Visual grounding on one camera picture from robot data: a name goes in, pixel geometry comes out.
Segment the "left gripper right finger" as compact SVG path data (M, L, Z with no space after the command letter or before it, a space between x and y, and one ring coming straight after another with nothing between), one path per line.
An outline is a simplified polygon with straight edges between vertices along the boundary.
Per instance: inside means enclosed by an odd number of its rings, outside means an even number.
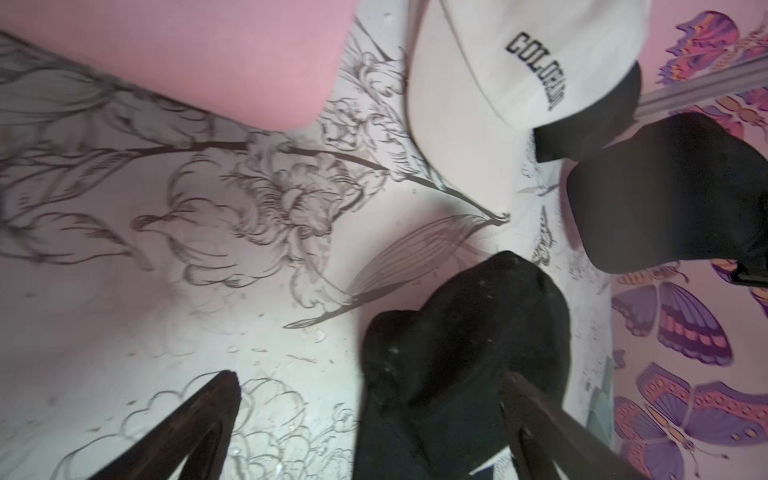
M642 479L634 469L518 373L503 374L500 399L520 479Z

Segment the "black cap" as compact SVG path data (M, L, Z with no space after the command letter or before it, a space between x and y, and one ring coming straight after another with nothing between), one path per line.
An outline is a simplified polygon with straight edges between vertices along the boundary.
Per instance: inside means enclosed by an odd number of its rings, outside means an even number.
M536 160L581 162L596 155L634 123L641 91L641 67L635 62L622 81L596 103L535 129Z
M503 373L520 373L553 400L565 395L567 303L537 265L503 251L452 277L420 309L378 314L361 368L354 478L490 479L509 450Z
M767 265L767 161L698 113L648 124L570 172L567 197L599 270L678 260Z

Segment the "black cap back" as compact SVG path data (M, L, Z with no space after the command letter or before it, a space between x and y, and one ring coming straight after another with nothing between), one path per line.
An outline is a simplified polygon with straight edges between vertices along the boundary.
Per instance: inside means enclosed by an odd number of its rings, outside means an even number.
M641 67L635 62L622 81L596 103L535 129L536 160L581 162L596 155L634 123L641 91Z

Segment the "pink cap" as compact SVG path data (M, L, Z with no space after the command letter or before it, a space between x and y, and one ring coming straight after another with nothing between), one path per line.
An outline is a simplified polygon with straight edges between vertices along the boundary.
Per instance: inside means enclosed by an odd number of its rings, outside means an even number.
M5 1L1 28L239 123L292 131L333 89L353 1Z

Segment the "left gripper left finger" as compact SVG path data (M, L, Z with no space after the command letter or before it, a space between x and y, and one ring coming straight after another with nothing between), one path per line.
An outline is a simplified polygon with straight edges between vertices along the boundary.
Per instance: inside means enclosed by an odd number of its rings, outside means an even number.
M221 371L94 479L218 479L241 404L233 371Z

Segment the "white Colorado cap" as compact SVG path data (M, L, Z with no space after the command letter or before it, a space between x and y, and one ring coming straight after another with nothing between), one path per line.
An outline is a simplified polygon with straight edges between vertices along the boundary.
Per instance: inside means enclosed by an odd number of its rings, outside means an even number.
M511 201L536 128L583 111L628 74L647 1L430 1L406 114L429 165L491 210Z

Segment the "green dustpan brush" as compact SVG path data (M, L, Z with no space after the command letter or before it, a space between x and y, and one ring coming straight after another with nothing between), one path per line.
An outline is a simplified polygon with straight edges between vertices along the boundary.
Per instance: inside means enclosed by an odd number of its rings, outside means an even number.
M591 392L587 430L609 449L614 449L614 361L604 361L602 383Z

